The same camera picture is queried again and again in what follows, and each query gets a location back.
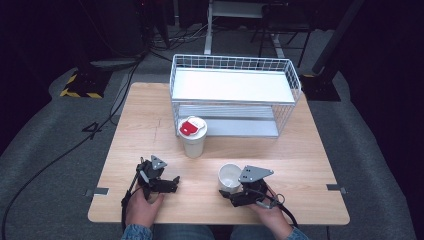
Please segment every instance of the metal bracket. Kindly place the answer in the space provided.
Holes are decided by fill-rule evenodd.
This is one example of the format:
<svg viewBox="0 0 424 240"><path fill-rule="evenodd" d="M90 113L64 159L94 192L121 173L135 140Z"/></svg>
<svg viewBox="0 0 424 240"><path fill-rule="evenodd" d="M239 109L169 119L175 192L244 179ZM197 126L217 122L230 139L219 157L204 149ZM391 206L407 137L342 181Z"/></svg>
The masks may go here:
<svg viewBox="0 0 424 240"><path fill-rule="evenodd" d="M272 174L274 174L272 170L247 165L241 172L239 182L252 183Z"/></svg>
<svg viewBox="0 0 424 240"><path fill-rule="evenodd" d="M153 170L158 170L168 165L166 162L160 160L158 157L154 155L151 156L151 160L152 160Z"/></svg>

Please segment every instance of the white shelf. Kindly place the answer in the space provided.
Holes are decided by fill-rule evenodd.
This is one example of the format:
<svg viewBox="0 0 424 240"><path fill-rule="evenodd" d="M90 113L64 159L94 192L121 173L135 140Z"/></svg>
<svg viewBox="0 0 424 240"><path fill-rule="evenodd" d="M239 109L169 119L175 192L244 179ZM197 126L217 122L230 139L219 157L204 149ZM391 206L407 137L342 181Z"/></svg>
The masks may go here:
<svg viewBox="0 0 424 240"><path fill-rule="evenodd" d="M284 72L178 68L173 101L295 104Z"/></svg>
<svg viewBox="0 0 424 240"><path fill-rule="evenodd" d="M220 17L262 18L263 5L265 4L214 1L212 3L212 15Z"/></svg>
<svg viewBox="0 0 424 240"><path fill-rule="evenodd" d="M199 116L208 125L207 136L278 137L271 106L183 105L181 119Z"/></svg>

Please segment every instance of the red label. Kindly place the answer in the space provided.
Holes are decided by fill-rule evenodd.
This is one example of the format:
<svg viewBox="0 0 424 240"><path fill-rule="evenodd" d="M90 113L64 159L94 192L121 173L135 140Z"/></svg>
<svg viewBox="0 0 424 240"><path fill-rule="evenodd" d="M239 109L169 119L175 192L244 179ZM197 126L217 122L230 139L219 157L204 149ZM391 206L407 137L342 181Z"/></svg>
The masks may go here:
<svg viewBox="0 0 424 240"><path fill-rule="evenodd" d="M188 121L185 121L180 127L181 133L186 136L189 136L192 133L196 133L197 130L198 128L193 124L189 123Z"/></svg>

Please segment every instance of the wooden table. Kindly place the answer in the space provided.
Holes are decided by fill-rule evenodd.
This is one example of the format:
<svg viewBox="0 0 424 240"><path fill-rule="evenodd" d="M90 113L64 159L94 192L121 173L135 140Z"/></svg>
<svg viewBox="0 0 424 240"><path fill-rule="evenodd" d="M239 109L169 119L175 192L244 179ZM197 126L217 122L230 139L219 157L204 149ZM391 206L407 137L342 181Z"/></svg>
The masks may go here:
<svg viewBox="0 0 424 240"><path fill-rule="evenodd" d="M168 84L134 83L127 97L98 187L108 195L93 198L93 222L120 222L121 199L129 188L140 157L151 155L168 166L162 179L181 176L175 194L167 194L156 223L256 224L246 207L234 208L218 192L218 170L225 163L272 169L265 181L285 196L285 206L299 224L344 225L349 214L308 104L301 97L279 138L207 137L204 153L185 156L175 135Z"/></svg>

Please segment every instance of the dark background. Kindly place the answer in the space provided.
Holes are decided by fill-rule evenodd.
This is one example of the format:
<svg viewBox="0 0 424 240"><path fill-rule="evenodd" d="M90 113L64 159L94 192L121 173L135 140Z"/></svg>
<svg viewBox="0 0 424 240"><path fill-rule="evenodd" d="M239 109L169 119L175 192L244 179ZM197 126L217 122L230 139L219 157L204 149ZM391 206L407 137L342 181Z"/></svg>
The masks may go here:
<svg viewBox="0 0 424 240"><path fill-rule="evenodd" d="M121 6L132 11L125 19L108 12L111 9L103 8L105 5L99 7L94 0L81 2L85 10L78 1L55 4L67 10L66 16L78 29L75 34L81 42L72 42L86 60L116 57L99 35L129 55L142 47L144 43L139 38L149 34L152 23L150 19L143 20L145 15L133 8L133 2ZM172 1L158 2L165 6L165 21L173 24L169 19ZM181 27L205 23L206 15L202 13L207 1L190 2L178 1ZM327 1L318 28L335 29L350 2ZM66 37L68 26L57 20L51 1L7 0L0 4L1 154L22 126L51 100L51 82L77 63ZM103 27L95 29L92 21ZM349 83L352 102L375 135L407 198L418 239L424 237L419 225L424 222L422 29L422 3L365 1L325 67L341 71ZM122 36L134 34L136 37L126 38L129 44L122 44Z"/></svg>

